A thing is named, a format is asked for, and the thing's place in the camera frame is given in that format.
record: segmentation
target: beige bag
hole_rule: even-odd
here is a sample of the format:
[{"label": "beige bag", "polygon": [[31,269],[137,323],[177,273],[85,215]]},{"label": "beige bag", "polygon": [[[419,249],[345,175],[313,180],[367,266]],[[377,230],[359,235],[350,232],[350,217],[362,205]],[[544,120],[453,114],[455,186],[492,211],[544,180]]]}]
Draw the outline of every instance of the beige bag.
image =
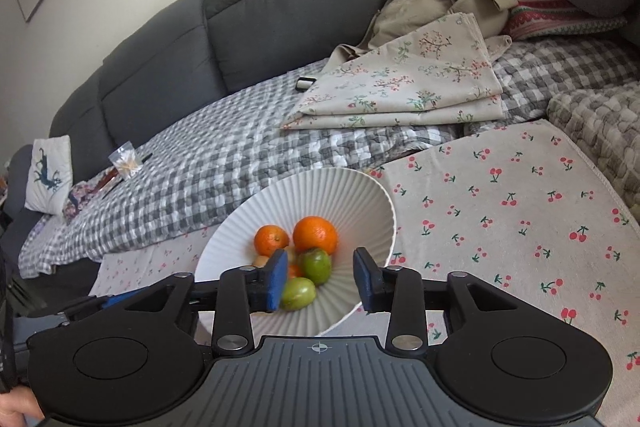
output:
[{"label": "beige bag", "polygon": [[333,70],[451,13],[472,13],[482,36],[494,37],[504,28],[509,9],[517,5],[518,0],[388,0],[373,17],[362,42],[357,46],[338,46],[322,71]]}]

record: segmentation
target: sofa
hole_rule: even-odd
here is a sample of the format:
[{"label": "sofa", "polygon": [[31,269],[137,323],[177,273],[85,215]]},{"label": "sofa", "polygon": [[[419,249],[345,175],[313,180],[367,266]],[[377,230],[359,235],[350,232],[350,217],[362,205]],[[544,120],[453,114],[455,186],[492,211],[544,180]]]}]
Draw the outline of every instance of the sofa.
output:
[{"label": "sofa", "polygon": [[[177,0],[121,42],[54,116],[49,136],[69,135],[74,182],[110,165],[108,155],[135,147],[195,111],[357,44],[385,0]],[[24,301],[86,295],[98,265],[88,259],[24,281],[20,250],[42,217],[24,207],[31,146],[10,163],[0,238],[8,284]]]}]

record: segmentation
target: light green fruit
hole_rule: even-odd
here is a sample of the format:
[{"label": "light green fruit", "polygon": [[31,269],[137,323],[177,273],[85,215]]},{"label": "light green fruit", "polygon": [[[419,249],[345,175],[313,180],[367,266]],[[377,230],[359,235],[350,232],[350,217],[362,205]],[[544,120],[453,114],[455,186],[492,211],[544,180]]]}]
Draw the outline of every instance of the light green fruit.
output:
[{"label": "light green fruit", "polygon": [[316,286],[326,283],[331,277],[331,256],[322,248],[312,248],[301,254],[298,266],[302,275],[312,280]]},{"label": "light green fruit", "polygon": [[316,298],[316,286],[305,277],[293,277],[284,285],[280,307],[287,312],[294,312],[309,306]]}]

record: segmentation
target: finger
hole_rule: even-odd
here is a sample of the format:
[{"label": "finger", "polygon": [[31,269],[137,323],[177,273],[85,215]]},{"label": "finger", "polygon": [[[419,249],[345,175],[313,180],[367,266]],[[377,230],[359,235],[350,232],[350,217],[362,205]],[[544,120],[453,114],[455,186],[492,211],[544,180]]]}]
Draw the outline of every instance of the finger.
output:
[{"label": "finger", "polygon": [[15,387],[7,394],[0,394],[0,411],[4,413],[19,412],[27,414],[36,420],[44,419],[33,391],[24,386]]},{"label": "finger", "polygon": [[0,426],[2,427],[26,427],[24,415],[20,412],[7,412],[0,410]]}]

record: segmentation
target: white fluted bowl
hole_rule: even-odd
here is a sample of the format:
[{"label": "white fluted bowl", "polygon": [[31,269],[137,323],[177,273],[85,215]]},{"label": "white fluted bowl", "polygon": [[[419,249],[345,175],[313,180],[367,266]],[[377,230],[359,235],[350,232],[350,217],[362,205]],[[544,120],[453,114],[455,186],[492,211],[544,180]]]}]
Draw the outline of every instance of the white fluted bowl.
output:
[{"label": "white fluted bowl", "polygon": [[313,337],[340,323],[360,305],[353,250],[366,247],[379,266],[386,266],[393,252],[396,213],[382,185],[351,169],[313,169],[264,188],[233,212],[207,243],[196,281],[218,279],[227,269],[251,264],[256,256],[254,235],[260,227],[278,225],[291,237],[305,216],[324,217],[338,232],[331,278],[302,310],[252,315],[256,342],[262,335]]}]

